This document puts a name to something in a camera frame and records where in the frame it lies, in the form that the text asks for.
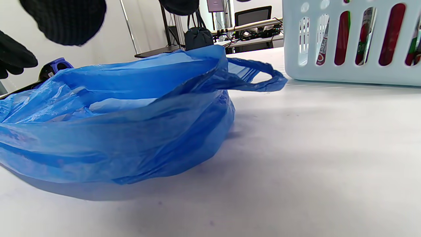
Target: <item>white plastic basket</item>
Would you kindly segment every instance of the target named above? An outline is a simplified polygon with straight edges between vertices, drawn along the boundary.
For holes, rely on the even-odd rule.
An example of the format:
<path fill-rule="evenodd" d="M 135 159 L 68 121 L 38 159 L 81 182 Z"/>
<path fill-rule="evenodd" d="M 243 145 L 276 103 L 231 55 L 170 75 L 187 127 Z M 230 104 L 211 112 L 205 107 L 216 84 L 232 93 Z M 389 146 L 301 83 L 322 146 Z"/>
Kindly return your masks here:
<path fill-rule="evenodd" d="M 379 57 L 389 15 L 398 3 L 406 5 L 405 16 L 393 60 L 389 65 L 381 66 Z M 363 14 L 370 7 L 376 8 L 370 51 L 367 62 L 358 66 L 355 57 Z M 345 62 L 337 66 L 334 63 L 336 41 L 339 18 L 344 11 L 351 14 L 351 26 Z M 309 81 L 421 86 L 421 63 L 414 66 L 405 64 L 420 11 L 421 0 L 351 0 L 350 3 L 344 3 L 343 0 L 283 0 L 286 73 L 292 78 Z M 324 14 L 328 14 L 330 18 L 329 31 L 325 63 L 319 66 L 316 60 L 320 49 L 320 37 L 327 23 Z M 307 29 L 300 29 L 306 24 Z"/>

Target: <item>black knit glove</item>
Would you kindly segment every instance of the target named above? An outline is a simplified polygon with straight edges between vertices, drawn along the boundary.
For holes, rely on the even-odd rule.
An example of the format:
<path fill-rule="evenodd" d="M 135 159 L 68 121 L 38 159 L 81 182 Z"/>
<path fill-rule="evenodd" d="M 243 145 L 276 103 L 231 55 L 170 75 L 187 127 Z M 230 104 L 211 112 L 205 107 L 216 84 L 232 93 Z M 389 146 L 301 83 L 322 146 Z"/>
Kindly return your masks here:
<path fill-rule="evenodd" d="M 7 78 L 8 72 L 19 75 L 24 68 L 36 66 L 34 54 L 0 30 L 0 79 Z"/>
<path fill-rule="evenodd" d="M 179 16 L 188 16 L 199 9 L 199 0 L 159 0 L 169 12 Z"/>
<path fill-rule="evenodd" d="M 105 0 L 19 0 L 23 8 L 51 41 L 83 45 L 101 28 Z"/>

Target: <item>blue plastic bag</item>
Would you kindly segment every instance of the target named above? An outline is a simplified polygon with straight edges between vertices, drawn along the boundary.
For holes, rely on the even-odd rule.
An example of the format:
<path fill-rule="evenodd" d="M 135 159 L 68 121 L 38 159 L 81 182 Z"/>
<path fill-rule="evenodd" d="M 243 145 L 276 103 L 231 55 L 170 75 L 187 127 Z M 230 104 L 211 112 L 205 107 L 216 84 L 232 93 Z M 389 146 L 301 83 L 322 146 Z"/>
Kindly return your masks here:
<path fill-rule="evenodd" d="M 272 79 L 251 84 L 259 73 Z M 134 183 L 211 158 L 234 121 L 227 89 L 271 92 L 269 64 L 209 46 L 60 71 L 0 100 L 0 163 L 56 183 Z"/>

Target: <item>white table surface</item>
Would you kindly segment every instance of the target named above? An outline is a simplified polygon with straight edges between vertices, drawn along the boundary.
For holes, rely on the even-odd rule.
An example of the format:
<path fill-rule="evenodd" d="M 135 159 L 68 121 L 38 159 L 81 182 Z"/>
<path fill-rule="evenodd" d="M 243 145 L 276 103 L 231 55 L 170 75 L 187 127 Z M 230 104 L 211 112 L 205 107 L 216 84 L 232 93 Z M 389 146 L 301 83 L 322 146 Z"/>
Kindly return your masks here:
<path fill-rule="evenodd" d="M 255 44 L 255 43 L 266 43 L 270 41 L 277 41 L 277 40 L 283 40 L 283 39 L 284 39 L 284 35 L 280 33 L 279 35 L 274 36 L 273 39 L 272 37 L 270 37 L 270 38 L 257 38 L 257 39 L 247 40 L 247 41 L 238 41 L 236 43 L 232 43 L 228 48 L 250 45 L 250 44 Z M 224 46 L 229 43 L 230 41 L 221 41 L 221 42 L 216 42 L 215 44 Z"/>
<path fill-rule="evenodd" d="M 232 56 L 284 70 L 283 48 Z M 178 176 L 53 185 L 0 169 L 0 236 L 421 236 L 419 89 L 290 81 L 230 94 L 228 139 Z"/>

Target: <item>black drawstring pouch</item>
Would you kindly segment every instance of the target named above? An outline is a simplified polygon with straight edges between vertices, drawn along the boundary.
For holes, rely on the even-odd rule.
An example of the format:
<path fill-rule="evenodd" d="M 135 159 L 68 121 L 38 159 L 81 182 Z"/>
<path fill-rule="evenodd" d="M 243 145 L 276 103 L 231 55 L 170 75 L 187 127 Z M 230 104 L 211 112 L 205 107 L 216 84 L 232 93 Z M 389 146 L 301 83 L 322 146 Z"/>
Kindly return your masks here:
<path fill-rule="evenodd" d="M 196 27 L 195 19 L 192 15 L 193 23 L 195 26 L 193 28 L 190 28 L 184 34 L 184 38 L 186 41 L 186 51 L 213 45 L 212 33 L 206 28 L 199 11 L 196 11 L 196 17 L 199 22 L 198 27 Z M 187 18 L 187 25 L 190 26 L 190 15 Z"/>

